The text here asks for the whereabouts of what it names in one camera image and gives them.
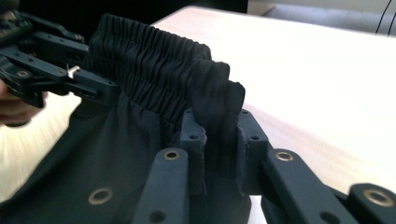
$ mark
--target black cloth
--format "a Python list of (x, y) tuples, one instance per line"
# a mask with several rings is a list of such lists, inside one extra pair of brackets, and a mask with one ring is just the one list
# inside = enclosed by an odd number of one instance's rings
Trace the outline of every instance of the black cloth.
[[(249, 197), (233, 180), (245, 89), (228, 79), (228, 64), (213, 62), (206, 45), (106, 14), (83, 68), (119, 83), (118, 101), (82, 101), (27, 182), (0, 204), (0, 223), (131, 223), (156, 153), (178, 146), (189, 108), (208, 139), (207, 192), (190, 197), (190, 223), (248, 222)], [(92, 203), (101, 189), (111, 197)]]
[(190, 5), (248, 11), (248, 0), (21, 0), (20, 11), (59, 23), (89, 41), (104, 13), (152, 24)]

